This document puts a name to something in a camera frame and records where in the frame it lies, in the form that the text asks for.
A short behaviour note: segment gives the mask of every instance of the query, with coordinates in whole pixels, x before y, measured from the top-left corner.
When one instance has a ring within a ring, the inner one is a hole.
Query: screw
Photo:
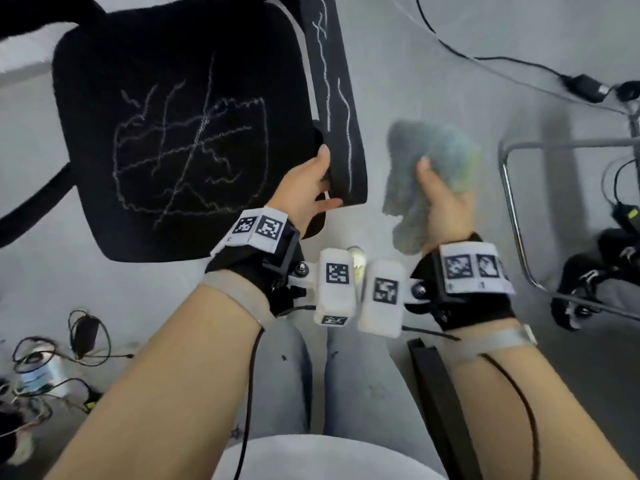
[[[296,265],[296,269],[295,269],[296,274],[300,277],[300,278],[304,278],[306,275],[309,274],[309,266],[307,266],[306,263],[300,261],[297,265]]]
[[[427,295],[427,288],[422,283],[416,283],[411,288],[411,294],[416,299],[423,299]]]

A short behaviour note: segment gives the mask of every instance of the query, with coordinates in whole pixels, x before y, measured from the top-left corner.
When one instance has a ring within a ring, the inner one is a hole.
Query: chair seat
[[[298,40],[270,4],[111,13],[67,33],[52,72],[84,213],[112,260],[208,256],[316,151]]]

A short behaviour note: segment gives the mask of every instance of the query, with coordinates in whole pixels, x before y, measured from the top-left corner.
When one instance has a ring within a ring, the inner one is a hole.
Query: gray cloth
[[[255,361],[249,438],[309,433],[312,370],[300,331],[277,320]],[[324,373],[324,432],[400,452],[446,477],[444,466],[385,339],[357,331],[356,322],[330,328]],[[228,446],[242,441],[246,398]]]
[[[481,150],[455,127],[421,121],[396,121],[387,136],[391,171],[382,208],[388,216],[402,216],[394,229],[394,247],[403,254],[420,252],[428,241],[426,219],[429,203],[415,179],[415,166],[423,156],[455,193],[473,188]]]

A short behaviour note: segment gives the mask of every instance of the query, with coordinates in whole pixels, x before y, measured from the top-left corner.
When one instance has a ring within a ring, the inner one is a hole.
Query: metal rod
[[[529,267],[529,262],[527,261],[527,252],[524,247],[524,242],[522,240],[522,232],[520,231],[520,224],[518,222],[518,215],[516,213],[516,205],[513,199],[513,190],[511,188],[511,181],[509,179],[509,168],[508,168],[508,160],[511,152],[514,150],[558,150],[558,149],[566,149],[566,148],[615,148],[622,146],[635,146],[640,144],[639,138],[604,138],[604,139],[583,139],[583,140],[573,140],[573,141],[564,141],[558,143],[540,143],[534,141],[528,141],[524,143],[512,144],[507,147],[501,143],[498,149],[498,158],[499,158],[499,166],[500,166],[500,178],[502,179],[502,187],[504,189],[504,194],[507,199],[507,208],[509,211],[509,219],[511,220],[511,229],[513,231],[513,236],[516,241],[516,249],[518,251],[518,258],[520,260],[520,266],[522,268],[522,272],[524,273],[525,278],[530,284],[532,284],[535,288],[543,291],[548,294],[552,298],[560,298],[566,301],[570,301],[572,303],[577,303],[578,305],[592,306],[594,308],[599,308],[605,312],[613,313],[616,315],[621,315],[627,318],[631,318],[632,320],[640,321],[640,315],[632,312],[628,312],[623,310],[622,308],[616,308],[614,306],[603,305],[601,303],[597,303],[595,301],[590,301],[587,299],[578,298],[573,295],[567,295],[558,293],[555,291],[548,290],[542,284],[540,284],[531,272],[531,268]]]

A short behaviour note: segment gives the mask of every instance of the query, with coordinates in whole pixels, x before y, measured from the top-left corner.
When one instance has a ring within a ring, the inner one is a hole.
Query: floor
[[[398,0],[414,17],[413,0]],[[636,79],[640,0],[422,0],[429,21],[449,44],[474,55],[511,55],[560,72],[587,73],[613,84]],[[501,141],[628,136],[627,120],[613,112],[567,104],[505,81],[457,58],[412,25],[389,0],[337,0],[360,130],[367,155],[369,201],[340,209],[324,231],[305,243],[314,260],[320,249],[358,245],[369,258],[391,258],[411,267],[391,245],[395,217],[381,214],[389,170],[385,138],[398,118],[453,124],[484,149],[478,190],[479,232],[498,245],[518,295],[518,316],[532,324],[540,347],[629,465],[640,474],[638,327],[601,315],[586,330],[555,327],[548,300],[526,284],[497,170]],[[562,93],[556,79],[535,68],[494,62],[518,80]],[[46,71],[0,87],[0,215],[39,188],[67,160]],[[615,102],[606,104],[616,107]],[[552,283],[572,253],[592,247],[597,231],[611,226],[600,192],[606,166],[626,150],[520,152],[511,172],[518,215],[534,272]],[[621,177],[621,197],[637,201],[632,172]],[[18,339],[32,334],[65,339],[68,312],[85,307],[108,325],[119,346],[144,342],[194,288],[204,262],[121,264],[105,259],[72,191],[32,231],[0,250],[0,372]],[[320,391],[323,331],[296,318],[318,365]],[[407,324],[428,325],[407,316]],[[389,343],[411,382],[405,339]],[[115,361],[88,378],[107,387],[122,365]],[[318,402],[314,411],[321,411]],[[317,424],[321,415],[316,414]]]

